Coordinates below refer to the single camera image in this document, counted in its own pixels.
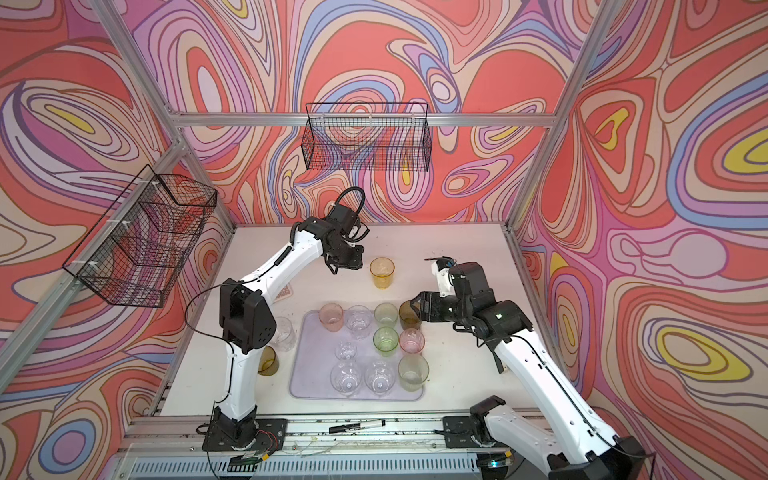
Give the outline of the dark amber cup left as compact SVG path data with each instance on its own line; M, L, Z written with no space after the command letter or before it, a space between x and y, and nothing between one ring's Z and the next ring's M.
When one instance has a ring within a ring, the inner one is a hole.
M267 345L264 347L259 361L258 374L260 376L273 376L280 367L279 358L275 349Z

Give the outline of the dark olive textured cup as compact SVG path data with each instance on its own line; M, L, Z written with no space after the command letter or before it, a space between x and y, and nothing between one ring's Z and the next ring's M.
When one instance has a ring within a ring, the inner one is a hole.
M400 324L403 330L407 329L420 329L421 320L419 315L411 307L409 301L404 301L399 309L398 314L400 318Z

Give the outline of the yellow transparent cup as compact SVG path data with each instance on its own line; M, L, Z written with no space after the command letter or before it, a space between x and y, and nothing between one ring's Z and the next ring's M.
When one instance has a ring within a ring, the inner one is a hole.
M377 257L371 261L369 271L378 289L388 289L393 282L395 263L387 257Z

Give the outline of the pale green frosted large cup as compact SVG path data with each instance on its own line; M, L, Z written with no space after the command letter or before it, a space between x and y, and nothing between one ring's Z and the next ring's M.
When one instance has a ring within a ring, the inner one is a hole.
M406 391L416 391L422 388L429 373L429 363L422 355L406 354L398 364L400 385Z

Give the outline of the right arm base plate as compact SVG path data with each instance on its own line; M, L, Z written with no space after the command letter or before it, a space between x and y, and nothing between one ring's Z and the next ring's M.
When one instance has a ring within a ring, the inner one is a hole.
M449 449L504 449L515 452L510 445L493 438L487 420L490 415L445 416L442 427L435 433L442 436Z

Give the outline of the small clear cup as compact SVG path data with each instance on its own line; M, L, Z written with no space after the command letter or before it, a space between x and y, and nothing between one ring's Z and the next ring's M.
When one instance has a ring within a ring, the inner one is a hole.
M358 346L352 341L342 341L334 349L335 358L339 361L352 360L357 356Z

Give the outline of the bright green cup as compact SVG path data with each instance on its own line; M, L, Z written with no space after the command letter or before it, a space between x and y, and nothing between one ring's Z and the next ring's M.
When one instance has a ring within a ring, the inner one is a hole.
M399 334L392 327L380 327L374 332L372 342L379 355L388 357L399 348Z

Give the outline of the peach transparent cup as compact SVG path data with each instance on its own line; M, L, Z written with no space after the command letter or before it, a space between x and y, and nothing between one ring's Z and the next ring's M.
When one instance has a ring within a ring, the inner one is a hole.
M327 303L318 313L321 325L330 332L338 332L344 327L344 309L337 303Z

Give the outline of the lavender plastic tray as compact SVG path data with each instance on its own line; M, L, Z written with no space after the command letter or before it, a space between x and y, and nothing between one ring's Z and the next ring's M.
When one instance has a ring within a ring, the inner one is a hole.
M372 323L370 333L366 338L355 339L346 326L338 332L326 330L319 321L318 313L317 310L311 310L303 318L289 383L289 391L292 396L314 400L382 400L394 402L413 402L423 396L423 388L416 391L406 391L400 385L398 364L404 356L404 352L400 348L388 357L382 357L375 350L372 337L376 331L376 323ZM335 358L334 349L342 341L352 341L357 344L358 353L352 360L358 363L363 374L360 388L350 397L340 395L330 384L331 369L340 362ZM374 395L365 385L366 366L374 360L390 362L395 370L395 384L390 392L384 396Z

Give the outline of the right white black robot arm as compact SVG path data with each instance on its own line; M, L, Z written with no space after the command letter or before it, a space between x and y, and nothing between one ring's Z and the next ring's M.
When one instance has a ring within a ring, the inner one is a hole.
M549 427L523 418L491 395L469 410L462 436L480 446L503 444L550 479L636 479L649 455L633 436L619 436L555 365L533 323L513 301L496 298L476 262L430 259L437 290L411 302L421 321L449 323L491 352L499 372L511 371Z

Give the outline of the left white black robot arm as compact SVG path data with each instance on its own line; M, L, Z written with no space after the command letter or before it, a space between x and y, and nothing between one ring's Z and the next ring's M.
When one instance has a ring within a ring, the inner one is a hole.
M219 324L223 340L233 350L225 380L228 393L219 406L225 418L240 423L255 412L257 367L261 350L276 332L271 307L277 294L317 259L332 274L361 269L361 228L357 209L336 204L324 218L295 224L282 250L241 280L229 279L220 287Z

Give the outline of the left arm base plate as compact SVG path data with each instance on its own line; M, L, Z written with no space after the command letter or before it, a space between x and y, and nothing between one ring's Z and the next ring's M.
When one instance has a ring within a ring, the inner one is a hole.
M217 417L203 440L205 452L253 451L274 453L283 448L288 420L284 418L246 418L234 422Z

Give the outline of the black white marker pen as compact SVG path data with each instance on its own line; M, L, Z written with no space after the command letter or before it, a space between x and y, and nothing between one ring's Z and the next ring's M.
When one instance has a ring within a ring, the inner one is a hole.
M360 421L360 422L354 422L354 423L346 423L346 424L331 426L328 429L328 434L335 435L335 434L349 433L349 432L355 432L359 430L366 430L366 429L372 429L372 428L381 428L381 427L384 427L385 425L386 425L385 419L375 419L375 420L367 420L367 421Z

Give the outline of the pink transparent cup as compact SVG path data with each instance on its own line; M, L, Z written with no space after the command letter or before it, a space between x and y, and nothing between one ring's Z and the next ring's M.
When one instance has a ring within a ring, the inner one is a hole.
M400 348L406 354L420 354L426 344L423 332L420 329L405 329L399 337Z

